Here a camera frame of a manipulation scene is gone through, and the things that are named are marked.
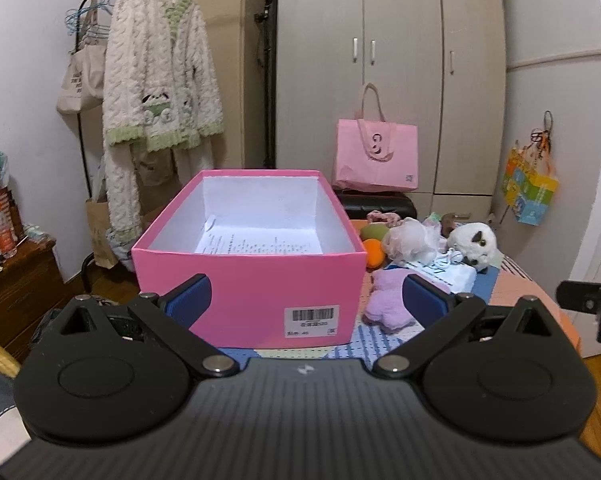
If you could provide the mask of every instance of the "orange plush toy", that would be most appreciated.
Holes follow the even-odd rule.
[[[369,238],[363,241],[363,246],[367,251],[368,269],[378,269],[385,261],[385,252],[380,240]]]

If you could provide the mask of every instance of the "door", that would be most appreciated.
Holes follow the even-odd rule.
[[[440,0],[365,0],[365,81],[386,120],[418,127],[418,192],[434,190],[441,120]],[[375,102],[365,118],[378,118]]]
[[[276,164],[331,181],[363,84],[363,0],[278,0]]]
[[[443,0],[445,79],[436,193],[492,195],[505,109],[503,0]]]

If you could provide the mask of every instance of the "clothes rack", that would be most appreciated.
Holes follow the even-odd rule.
[[[78,12],[81,12],[81,10],[83,9],[83,7],[85,7],[85,4],[87,3],[88,0],[83,0],[80,4],[80,7],[78,8]],[[78,51],[78,48],[80,46],[80,27],[76,28],[76,46],[75,46],[75,52]],[[83,171],[85,172],[85,185],[87,186],[87,193],[89,194],[89,197],[91,198],[92,196],[92,184],[91,181],[89,179],[89,170],[87,168],[87,157],[85,156],[85,141],[83,138],[83,123],[81,120],[81,116],[80,116],[80,112],[77,115],[78,118],[78,141],[80,143],[80,154],[81,157],[83,159]],[[80,270],[80,276],[81,279],[83,281],[83,286],[85,288],[85,292],[87,292],[88,294],[91,293],[92,291],[92,287],[91,284],[89,283],[89,279],[87,276],[87,269],[90,266],[91,263],[94,262],[94,253],[91,253],[87,258],[85,258],[85,260],[83,261],[83,265],[81,267]]]

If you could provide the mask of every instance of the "orange bottle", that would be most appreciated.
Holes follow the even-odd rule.
[[[12,238],[12,229],[7,221],[5,213],[0,209],[0,253],[5,258],[11,258],[16,254],[16,244]]]

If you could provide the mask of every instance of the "paper sheet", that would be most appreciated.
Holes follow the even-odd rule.
[[[322,254],[322,250],[313,230],[214,226],[203,234],[196,253]]]

